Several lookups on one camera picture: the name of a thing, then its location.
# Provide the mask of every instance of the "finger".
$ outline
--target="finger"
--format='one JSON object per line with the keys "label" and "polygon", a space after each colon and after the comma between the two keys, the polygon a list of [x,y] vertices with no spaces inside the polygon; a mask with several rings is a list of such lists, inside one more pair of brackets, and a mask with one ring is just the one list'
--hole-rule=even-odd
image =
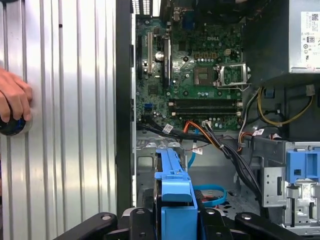
{"label": "finger", "polygon": [[1,92],[11,106],[13,118],[19,120],[24,113],[20,96],[24,95],[25,92],[15,83],[10,75],[1,73],[0,78],[3,78],[6,82],[0,84]]}
{"label": "finger", "polygon": [[31,87],[25,83],[20,77],[14,75],[13,73],[9,73],[14,80],[14,82],[25,92],[27,100],[32,100],[32,89]]}
{"label": "finger", "polygon": [[10,73],[4,77],[10,87],[7,91],[10,92],[6,94],[6,92],[3,91],[3,94],[11,105],[13,118],[19,120],[23,115],[23,118],[26,117],[28,120],[31,120],[30,106],[26,93],[16,84],[13,79],[14,75]]}
{"label": "finger", "polygon": [[10,120],[10,108],[7,99],[2,92],[0,92],[0,117],[5,123],[8,123]]}
{"label": "finger", "polygon": [[27,99],[27,95],[24,93],[21,94],[20,101],[21,101],[21,106],[23,109],[23,119],[26,121],[30,121],[32,116],[31,116],[31,110],[30,110],[29,101]]}

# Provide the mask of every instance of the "white label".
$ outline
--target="white label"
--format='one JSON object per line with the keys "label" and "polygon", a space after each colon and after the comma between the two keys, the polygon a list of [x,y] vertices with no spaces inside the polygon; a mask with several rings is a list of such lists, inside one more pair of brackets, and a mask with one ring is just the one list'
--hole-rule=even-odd
{"label": "white label", "polygon": [[197,147],[197,144],[194,142],[193,146],[192,146],[192,152],[202,155],[203,154],[203,149],[202,149],[202,147]]}
{"label": "white label", "polygon": [[301,12],[301,62],[315,69],[320,62],[320,12]]}
{"label": "white label", "polygon": [[256,133],[256,135],[258,136],[258,135],[262,135],[263,133],[264,133],[264,129],[259,129],[258,130],[258,132]]}
{"label": "white label", "polygon": [[305,86],[305,93],[309,97],[316,95],[315,85],[311,84],[311,85]]}
{"label": "white label", "polygon": [[311,186],[310,184],[302,184],[302,199],[311,198]]}
{"label": "white label", "polygon": [[165,133],[165,134],[169,134],[173,128],[174,128],[174,126],[171,126],[170,124],[167,124],[163,128],[162,132]]}

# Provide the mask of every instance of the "blue plastic clip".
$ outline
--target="blue plastic clip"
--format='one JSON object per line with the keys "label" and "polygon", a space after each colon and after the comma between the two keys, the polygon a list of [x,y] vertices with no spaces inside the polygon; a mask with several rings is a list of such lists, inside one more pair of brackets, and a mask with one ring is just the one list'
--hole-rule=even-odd
{"label": "blue plastic clip", "polygon": [[161,240],[197,240],[198,205],[191,179],[172,148],[156,152],[161,156],[162,172],[154,177],[161,181],[162,202],[188,203],[161,208]]}

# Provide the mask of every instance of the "side panel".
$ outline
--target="side panel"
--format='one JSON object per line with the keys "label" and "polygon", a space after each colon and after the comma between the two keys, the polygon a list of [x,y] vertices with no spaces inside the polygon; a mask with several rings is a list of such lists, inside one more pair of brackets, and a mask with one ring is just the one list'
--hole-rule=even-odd
{"label": "side panel", "polygon": [[33,90],[30,131],[1,136],[6,240],[51,240],[117,212],[116,0],[0,4],[0,61]]}

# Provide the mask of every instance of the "barcode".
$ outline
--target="barcode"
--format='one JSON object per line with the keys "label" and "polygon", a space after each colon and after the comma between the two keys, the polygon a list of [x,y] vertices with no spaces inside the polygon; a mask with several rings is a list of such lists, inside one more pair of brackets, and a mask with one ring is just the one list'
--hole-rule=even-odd
{"label": "barcode", "polygon": [[312,21],[318,21],[319,20],[319,14],[312,14]]}

